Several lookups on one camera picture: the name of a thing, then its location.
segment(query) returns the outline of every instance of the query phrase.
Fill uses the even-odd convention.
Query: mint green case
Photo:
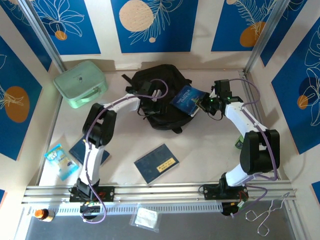
[[[91,61],[84,61],[53,80],[68,104],[77,109],[102,95],[108,85],[104,73]]]

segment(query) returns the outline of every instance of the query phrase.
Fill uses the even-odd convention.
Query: yellow label
[[[164,163],[162,163],[160,166],[158,166],[156,169],[158,169],[159,173],[162,173],[164,170],[166,170],[168,167],[170,167],[171,165],[173,165],[176,161],[174,160],[174,158],[170,158],[169,160],[165,161]]]

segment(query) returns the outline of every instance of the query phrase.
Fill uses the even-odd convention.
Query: small bottle
[[[43,222],[51,222],[55,217],[55,212],[49,209],[39,209],[35,211],[34,216]]]

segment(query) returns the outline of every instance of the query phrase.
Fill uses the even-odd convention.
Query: plastic bag
[[[55,146],[44,156],[54,167],[56,167],[57,175],[62,181],[66,180],[79,168],[79,166],[66,155],[61,144]]]
[[[159,233],[161,214],[140,204],[132,214],[130,225]]]

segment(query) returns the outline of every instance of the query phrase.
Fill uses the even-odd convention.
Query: orange bottle cap
[[[35,214],[34,214],[34,216],[37,219],[42,218],[44,215],[45,215],[45,211],[43,211],[42,209],[39,209],[39,210],[35,211]]]

